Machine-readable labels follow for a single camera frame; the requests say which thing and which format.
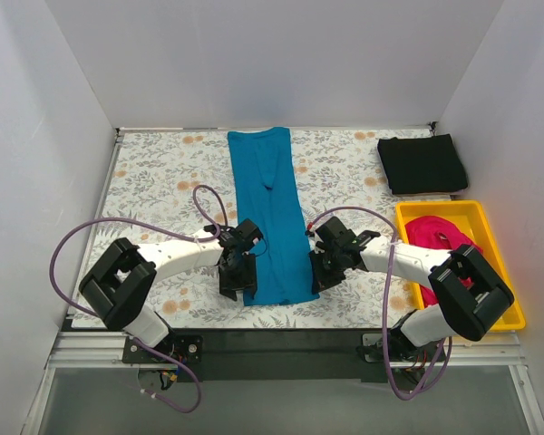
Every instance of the red cloth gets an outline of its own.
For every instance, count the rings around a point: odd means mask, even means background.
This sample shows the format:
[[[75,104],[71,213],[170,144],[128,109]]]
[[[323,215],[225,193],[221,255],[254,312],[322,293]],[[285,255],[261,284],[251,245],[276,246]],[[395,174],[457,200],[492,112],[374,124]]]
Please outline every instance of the red cloth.
[[[417,247],[431,249],[457,249],[463,244],[474,245],[482,254],[483,250],[463,234],[452,222],[437,216],[421,216],[405,225],[409,243]],[[470,279],[463,280],[469,285]],[[437,304],[437,297],[433,290],[423,287],[421,296],[425,306]]]

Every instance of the white wall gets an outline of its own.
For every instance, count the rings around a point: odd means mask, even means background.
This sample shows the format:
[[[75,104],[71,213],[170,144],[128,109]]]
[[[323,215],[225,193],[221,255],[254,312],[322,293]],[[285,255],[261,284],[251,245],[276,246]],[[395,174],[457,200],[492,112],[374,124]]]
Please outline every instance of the white wall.
[[[20,432],[42,378],[65,311],[48,261],[93,216],[112,141],[44,0],[0,0],[0,434]],[[83,244],[58,269],[68,289]]]
[[[544,414],[544,0],[506,0],[441,119],[518,289]]]
[[[46,0],[115,127],[437,121],[503,0]]]

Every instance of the yellow bin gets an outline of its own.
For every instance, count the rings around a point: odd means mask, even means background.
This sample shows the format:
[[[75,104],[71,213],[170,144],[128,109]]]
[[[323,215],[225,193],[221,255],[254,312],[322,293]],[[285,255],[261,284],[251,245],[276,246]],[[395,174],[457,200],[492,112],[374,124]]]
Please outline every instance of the yellow bin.
[[[397,204],[397,228],[403,242],[407,243],[405,225],[421,216],[438,216],[455,224],[460,231],[483,249],[483,256],[491,264],[501,279],[514,294],[514,304],[492,326],[492,331],[511,331],[523,329],[526,326],[524,314],[518,303],[516,291],[511,285],[510,277],[501,259],[496,240],[488,224],[488,219],[477,201],[430,201],[430,202],[400,202]],[[411,283],[416,308],[422,310],[425,306],[421,297],[419,285]]]

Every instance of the blue cloth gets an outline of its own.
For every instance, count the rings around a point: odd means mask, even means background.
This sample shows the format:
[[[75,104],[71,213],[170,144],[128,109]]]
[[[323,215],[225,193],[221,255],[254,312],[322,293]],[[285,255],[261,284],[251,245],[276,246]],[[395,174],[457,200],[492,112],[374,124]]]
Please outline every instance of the blue cloth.
[[[305,236],[292,167],[290,130],[228,133],[236,183],[238,222],[251,219],[268,249],[257,258],[257,292],[244,293],[244,305],[297,304],[312,301],[310,246]],[[257,244],[253,253],[264,251]]]

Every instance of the floral pattern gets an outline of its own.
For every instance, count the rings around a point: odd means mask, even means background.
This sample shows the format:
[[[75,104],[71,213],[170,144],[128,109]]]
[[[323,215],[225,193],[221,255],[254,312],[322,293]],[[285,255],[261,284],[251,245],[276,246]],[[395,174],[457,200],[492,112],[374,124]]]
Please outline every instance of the floral pattern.
[[[387,187],[376,145],[381,138],[421,138],[421,130],[293,130],[293,166],[305,222],[336,206],[355,205],[375,210],[394,221],[394,206],[415,197],[394,197]],[[230,225],[238,223],[234,178],[225,131],[129,132],[115,164],[102,215],[128,217],[184,234],[200,229],[205,220],[191,200],[198,184],[208,184],[222,197]],[[218,202],[206,193],[199,201],[223,222]],[[446,200],[444,195],[419,200]],[[373,229],[391,234],[385,223],[360,212],[339,217],[355,231]],[[91,267],[117,237],[133,243],[166,239],[122,223],[99,225]],[[367,328],[381,323],[383,274],[351,271],[339,286],[303,304],[245,307],[219,294],[215,267],[176,275],[155,284],[148,303],[176,328]],[[78,301],[87,305],[79,296]],[[409,286],[395,278],[389,300],[389,325],[413,309]],[[101,327],[99,319],[76,313],[74,327]]]

